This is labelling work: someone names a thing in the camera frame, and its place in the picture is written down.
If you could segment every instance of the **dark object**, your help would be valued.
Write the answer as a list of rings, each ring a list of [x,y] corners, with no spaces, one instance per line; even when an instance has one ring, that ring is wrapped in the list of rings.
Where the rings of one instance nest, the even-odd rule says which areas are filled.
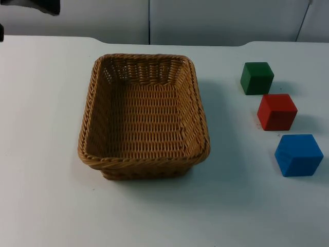
[[[210,152],[192,61],[111,54],[90,80],[78,154],[110,180],[184,175]]]
[[[51,15],[59,15],[61,11],[60,0],[0,0],[0,4],[30,7]]]
[[[246,95],[268,94],[274,74],[265,62],[245,63],[241,86]]]
[[[0,24],[0,42],[4,40],[4,36],[5,36],[5,29],[3,25]]]

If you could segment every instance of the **green cube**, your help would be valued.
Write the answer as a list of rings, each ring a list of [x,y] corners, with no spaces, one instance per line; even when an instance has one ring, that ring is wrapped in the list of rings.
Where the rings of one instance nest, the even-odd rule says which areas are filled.
[[[241,86],[246,95],[268,94],[273,78],[274,74],[268,63],[245,63]]]

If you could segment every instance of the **wooden block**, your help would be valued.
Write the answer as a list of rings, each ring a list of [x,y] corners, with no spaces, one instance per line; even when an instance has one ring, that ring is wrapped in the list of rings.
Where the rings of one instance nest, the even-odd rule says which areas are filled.
[[[283,135],[275,157],[284,177],[312,176],[323,159],[312,135]]]
[[[268,94],[273,78],[268,63],[245,63],[240,83],[246,95]]]
[[[264,130],[290,130],[297,108],[288,94],[263,95],[257,116]]]

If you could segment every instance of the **red cube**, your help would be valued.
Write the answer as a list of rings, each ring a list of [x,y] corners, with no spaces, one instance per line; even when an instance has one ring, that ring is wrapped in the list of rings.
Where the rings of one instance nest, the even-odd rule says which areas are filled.
[[[297,108],[288,94],[265,94],[257,116],[264,130],[290,130]]]

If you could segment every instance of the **basket side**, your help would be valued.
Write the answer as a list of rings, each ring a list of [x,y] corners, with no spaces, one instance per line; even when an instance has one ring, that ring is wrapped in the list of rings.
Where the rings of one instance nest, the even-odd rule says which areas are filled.
[[[105,92],[109,88],[106,88],[108,84],[103,78],[102,62],[103,57],[96,60],[92,70],[78,141],[79,158],[94,169],[101,169],[106,163],[101,161],[101,157],[106,153],[106,113],[102,112],[106,108],[95,107],[107,103]]]
[[[197,164],[208,157],[210,138],[195,67],[189,58],[185,58],[185,65],[178,77],[177,90],[179,91],[182,135],[186,140],[186,155],[193,160],[194,164]]]

